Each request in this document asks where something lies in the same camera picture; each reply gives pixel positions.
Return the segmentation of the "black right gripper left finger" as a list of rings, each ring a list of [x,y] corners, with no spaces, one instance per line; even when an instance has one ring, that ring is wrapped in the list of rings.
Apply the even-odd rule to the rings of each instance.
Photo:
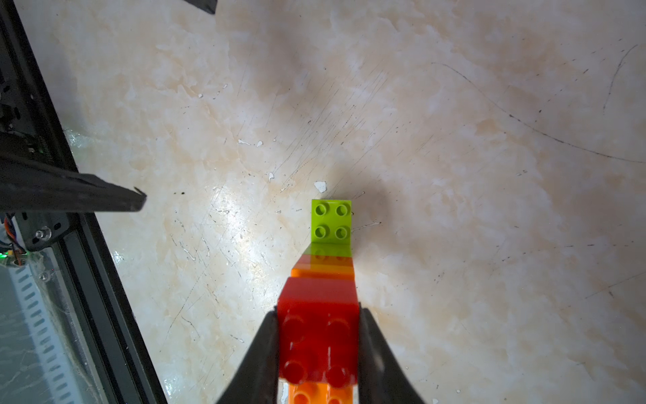
[[[268,312],[218,404],[276,403],[279,387],[279,325]]]

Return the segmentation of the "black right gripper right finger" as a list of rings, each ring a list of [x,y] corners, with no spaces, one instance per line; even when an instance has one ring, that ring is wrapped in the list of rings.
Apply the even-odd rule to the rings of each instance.
[[[361,308],[359,316],[358,398],[360,403],[373,404],[424,403],[368,308]]]

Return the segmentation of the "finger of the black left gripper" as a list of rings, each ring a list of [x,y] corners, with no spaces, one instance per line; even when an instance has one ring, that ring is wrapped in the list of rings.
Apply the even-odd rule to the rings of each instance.
[[[141,190],[1,153],[1,211],[138,212]]]

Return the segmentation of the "red lego brick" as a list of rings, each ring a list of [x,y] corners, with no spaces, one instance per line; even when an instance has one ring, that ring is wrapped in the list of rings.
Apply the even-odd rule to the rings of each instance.
[[[277,304],[280,377],[292,385],[357,384],[359,312],[354,281],[289,277]]]

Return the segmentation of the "orange lego brick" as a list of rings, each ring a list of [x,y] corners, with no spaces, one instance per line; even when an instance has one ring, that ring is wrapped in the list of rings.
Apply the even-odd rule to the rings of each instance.
[[[355,282],[353,259],[303,254],[292,268],[289,277],[348,279]],[[316,382],[305,382],[300,385],[292,385],[288,382],[288,384],[289,403],[352,403],[353,388],[356,385],[337,389],[325,383]]]

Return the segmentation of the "green square lego brick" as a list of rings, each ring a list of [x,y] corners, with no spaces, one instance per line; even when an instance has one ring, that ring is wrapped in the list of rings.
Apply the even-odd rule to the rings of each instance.
[[[311,200],[311,244],[306,254],[351,258],[351,200]]]

